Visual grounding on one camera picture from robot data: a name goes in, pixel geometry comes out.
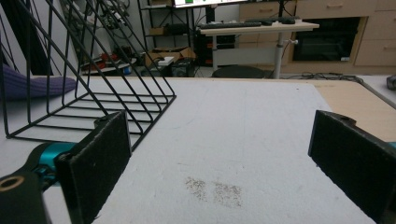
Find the black wire rack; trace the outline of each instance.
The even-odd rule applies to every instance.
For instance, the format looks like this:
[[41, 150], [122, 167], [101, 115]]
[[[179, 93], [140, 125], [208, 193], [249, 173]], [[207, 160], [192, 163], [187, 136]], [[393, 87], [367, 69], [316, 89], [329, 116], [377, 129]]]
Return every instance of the black wire rack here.
[[[144, 47], [124, 8], [115, 0], [86, 0], [84, 6], [73, 4], [72, 0], [8, 2], [21, 13], [26, 43], [23, 47], [20, 44], [23, 60], [16, 59], [15, 45], [10, 44], [15, 37], [5, 32], [10, 25], [2, 15], [1, 59], [15, 72], [25, 75], [26, 97], [19, 101], [7, 99], [4, 67], [0, 63], [0, 95], [7, 138], [78, 142], [93, 130], [96, 119], [125, 110], [134, 150], [177, 96], [165, 77], [154, 76], [145, 65], [147, 72], [142, 77], [133, 65], [131, 52], [140, 54], [134, 45]], [[44, 74], [34, 74], [32, 70], [37, 55], [33, 36], [38, 37], [39, 47], [45, 52]], [[108, 42], [118, 49], [118, 59], [108, 50]], [[97, 63], [97, 52], [113, 70], [111, 77]], [[133, 70], [132, 75], [125, 75], [127, 68]], [[46, 94], [38, 98], [32, 94], [31, 85], [36, 75], [46, 78]], [[55, 77], [62, 77], [62, 90], [57, 96], [50, 94], [51, 79]], [[66, 92], [66, 80], [70, 77], [76, 81], [76, 87]]]

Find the built-in oven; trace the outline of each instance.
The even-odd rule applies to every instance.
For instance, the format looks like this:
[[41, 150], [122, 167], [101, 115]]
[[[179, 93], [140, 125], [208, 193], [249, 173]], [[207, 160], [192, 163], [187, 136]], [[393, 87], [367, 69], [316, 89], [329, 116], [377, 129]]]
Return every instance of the built-in oven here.
[[294, 46], [293, 60], [349, 61], [360, 19], [304, 20], [319, 24], [319, 28], [296, 34], [298, 44]]

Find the smudge mark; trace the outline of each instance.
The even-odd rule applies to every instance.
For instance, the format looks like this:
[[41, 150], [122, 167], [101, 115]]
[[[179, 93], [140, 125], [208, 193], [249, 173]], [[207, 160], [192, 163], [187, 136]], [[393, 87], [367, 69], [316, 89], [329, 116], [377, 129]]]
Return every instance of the smudge mark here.
[[194, 195], [197, 199], [207, 202], [206, 199], [206, 182], [203, 180], [196, 180], [191, 177], [188, 177], [186, 180], [187, 189], [190, 191], [192, 195]]
[[214, 202], [227, 207], [242, 207], [242, 189], [234, 185], [215, 183]]

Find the wire basket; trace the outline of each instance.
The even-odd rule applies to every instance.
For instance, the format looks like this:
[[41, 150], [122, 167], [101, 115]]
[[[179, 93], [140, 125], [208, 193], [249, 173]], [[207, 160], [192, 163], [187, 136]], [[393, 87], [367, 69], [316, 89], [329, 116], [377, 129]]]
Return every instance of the wire basket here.
[[[134, 45], [144, 47], [118, 1], [87, 0], [83, 6], [71, 0], [8, 1], [2, 8], [2, 15], [20, 15], [17, 22], [9, 16], [1, 20], [1, 57], [8, 65], [0, 64], [0, 95], [7, 138], [78, 142], [96, 119], [125, 110], [135, 149], [176, 99], [165, 77], [155, 77], [145, 65], [142, 77], [133, 65], [131, 55], [139, 55]], [[16, 34], [16, 23], [23, 35], [5, 32]], [[117, 58], [107, 42], [114, 44]], [[99, 59], [117, 77], [109, 77]], [[23, 90], [16, 101], [10, 100], [15, 91], [10, 77], [17, 77]]]

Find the cardboard box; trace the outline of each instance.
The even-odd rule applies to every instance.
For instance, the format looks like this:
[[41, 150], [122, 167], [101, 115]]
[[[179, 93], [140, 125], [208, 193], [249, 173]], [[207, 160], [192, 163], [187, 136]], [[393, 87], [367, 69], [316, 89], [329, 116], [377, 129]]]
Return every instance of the cardboard box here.
[[166, 35], [166, 27], [153, 27], [148, 30], [149, 35]]
[[180, 59], [192, 59], [193, 61], [196, 58], [194, 51], [189, 47], [184, 48], [156, 48], [151, 50], [148, 54], [146, 54], [145, 62], [146, 66], [151, 65], [151, 57], [154, 62], [160, 58], [165, 57], [174, 57], [173, 62], [177, 62]]
[[158, 6], [158, 5], [167, 5], [169, 7], [172, 6], [172, 0], [151, 0], [151, 6]]

